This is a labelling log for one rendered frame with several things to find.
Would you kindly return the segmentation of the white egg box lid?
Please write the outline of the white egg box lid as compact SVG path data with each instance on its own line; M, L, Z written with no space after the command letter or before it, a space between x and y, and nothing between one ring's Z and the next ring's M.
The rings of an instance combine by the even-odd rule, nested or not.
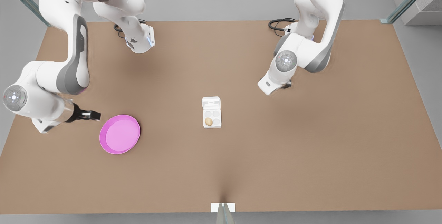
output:
M218 96L202 98L203 110L219 110L221 109L221 99Z

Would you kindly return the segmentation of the pink round plate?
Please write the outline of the pink round plate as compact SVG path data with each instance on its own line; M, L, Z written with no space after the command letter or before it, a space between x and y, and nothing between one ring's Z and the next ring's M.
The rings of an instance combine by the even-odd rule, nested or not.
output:
M130 115L117 115L102 126L99 134L101 147L110 154L122 154L132 149L141 134L139 122Z

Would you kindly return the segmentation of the white egg box base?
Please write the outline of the white egg box base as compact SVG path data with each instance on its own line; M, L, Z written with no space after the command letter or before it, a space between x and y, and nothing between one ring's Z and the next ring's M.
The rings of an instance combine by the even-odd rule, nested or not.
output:
M205 124L205 118L210 117L213 120L212 126L207 126ZM221 110L204 110L203 111L203 127L204 128L221 128Z

